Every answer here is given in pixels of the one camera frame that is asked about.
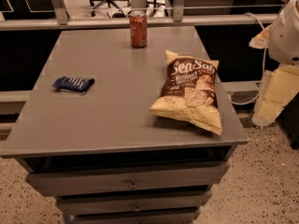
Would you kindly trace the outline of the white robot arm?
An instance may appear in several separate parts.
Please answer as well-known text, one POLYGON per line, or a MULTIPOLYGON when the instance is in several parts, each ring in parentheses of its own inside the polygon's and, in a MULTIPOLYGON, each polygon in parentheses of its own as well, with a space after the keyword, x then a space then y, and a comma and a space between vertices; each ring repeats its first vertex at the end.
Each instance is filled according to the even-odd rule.
POLYGON ((272 124, 284 107, 299 92, 299 0, 290 0, 273 23, 254 36, 249 45, 267 49, 279 63, 274 71, 265 71, 252 121, 256 126, 272 124))

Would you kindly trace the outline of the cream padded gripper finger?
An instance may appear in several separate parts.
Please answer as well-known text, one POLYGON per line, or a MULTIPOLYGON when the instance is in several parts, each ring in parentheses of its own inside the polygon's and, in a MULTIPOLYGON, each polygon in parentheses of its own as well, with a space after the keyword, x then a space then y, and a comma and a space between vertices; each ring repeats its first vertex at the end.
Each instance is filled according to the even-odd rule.
POLYGON ((249 46, 254 49, 267 49, 270 29, 271 25, 265 27, 260 33, 250 40, 249 46))
POLYGON ((298 64, 283 63, 275 71, 266 70, 253 109, 253 124, 259 127, 272 124, 298 93, 298 64))

